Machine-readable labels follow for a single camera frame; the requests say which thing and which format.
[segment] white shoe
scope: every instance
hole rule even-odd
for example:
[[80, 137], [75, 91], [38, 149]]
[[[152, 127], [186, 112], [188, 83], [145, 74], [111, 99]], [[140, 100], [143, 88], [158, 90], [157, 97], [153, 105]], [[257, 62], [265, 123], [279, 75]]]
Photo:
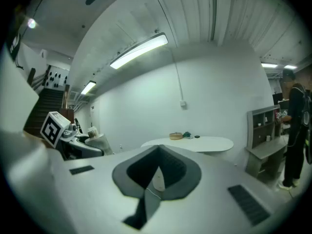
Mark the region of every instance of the white shoe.
[[284, 186], [282, 181], [278, 182], [278, 186], [279, 186], [279, 188], [286, 190], [286, 191], [289, 191], [290, 189], [293, 188], [292, 186], [290, 186], [290, 187]]
[[292, 179], [292, 184], [297, 187], [299, 185], [299, 179], [298, 178], [293, 178]]

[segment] floor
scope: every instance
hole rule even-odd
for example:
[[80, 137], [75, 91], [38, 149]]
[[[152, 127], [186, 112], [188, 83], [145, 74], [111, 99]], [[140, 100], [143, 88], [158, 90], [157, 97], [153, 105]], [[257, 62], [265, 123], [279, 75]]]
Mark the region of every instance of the floor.
[[285, 200], [285, 202], [288, 202], [292, 198], [299, 196], [305, 192], [306, 187], [311, 182], [311, 177], [312, 177], [312, 165], [309, 165], [307, 163], [306, 159], [304, 159], [303, 168], [302, 168], [301, 177], [300, 177], [300, 184], [297, 187], [294, 187], [290, 191], [285, 191], [285, 190], [280, 189], [277, 186], [279, 180], [284, 180], [284, 170], [282, 171], [279, 179], [277, 179], [275, 181], [268, 182], [266, 184], [273, 191], [275, 191], [277, 194], [279, 194]]

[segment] ceiling light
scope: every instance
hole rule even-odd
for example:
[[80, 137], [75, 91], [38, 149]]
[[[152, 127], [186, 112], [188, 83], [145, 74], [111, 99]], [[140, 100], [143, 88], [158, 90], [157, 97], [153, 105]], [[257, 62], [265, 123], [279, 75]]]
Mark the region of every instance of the ceiling light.
[[29, 28], [31, 28], [31, 29], [34, 29], [35, 26], [36, 26], [36, 21], [33, 20], [32, 18], [30, 18], [30, 19], [28, 20], [28, 22], [27, 22], [27, 26], [28, 26]]
[[290, 65], [286, 65], [284, 68], [288, 68], [288, 69], [296, 69], [296, 66], [290, 66]]
[[152, 50], [162, 45], [168, 43], [165, 33], [160, 33], [155, 35], [126, 51], [121, 56], [117, 57], [115, 60], [111, 62], [112, 68], [120, 68], [122, 65], [126, 64], [127, 62], [133, 60], [134, 58]]
[[262, 67], [264, 68], [276, 68], [277, 64], [273, 64], [273, 63], [261, 63]]
[[88, 85], [86, 85], [86, 87], [83, 89], [83, 91], [81, 92], [82, 95], [85, 95], [86, 93], [88, 93], [91, 88], [93, 88], [96, 85], [95, 81], [89, 81]]

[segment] oval table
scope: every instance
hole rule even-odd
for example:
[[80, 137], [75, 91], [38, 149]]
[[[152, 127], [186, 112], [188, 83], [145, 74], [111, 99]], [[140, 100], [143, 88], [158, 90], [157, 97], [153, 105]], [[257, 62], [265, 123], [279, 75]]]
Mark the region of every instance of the oval table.
[[223, 152], [234, 146], [233, 141], [227, 138], [213, 136], [201, 136], [199, 138], [191, 139], [182, 138], [178, 140], [160, 138], [145, 142], [141, 147], [150, 145], [168, 145], [197, 153]]

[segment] man in black clothing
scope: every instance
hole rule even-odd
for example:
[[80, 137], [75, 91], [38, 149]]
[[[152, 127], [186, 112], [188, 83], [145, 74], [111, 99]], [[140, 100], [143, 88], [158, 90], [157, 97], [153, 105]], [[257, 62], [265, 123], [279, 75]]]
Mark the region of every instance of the man in black clothing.
[[291, 70], [283, 71], [283, 82], [286, 89], [290, 89], [288, 115], [281, 118], [281, 122], [290, 122], [289, 140], [286, 152], [285, 179], [279, 182], [279, 187], [290, 190], [299, 184], [304, 161], [304, 143], [308, 128], [302, 125], [302, 110], [305, 105], [304, 87], [295, 81]]

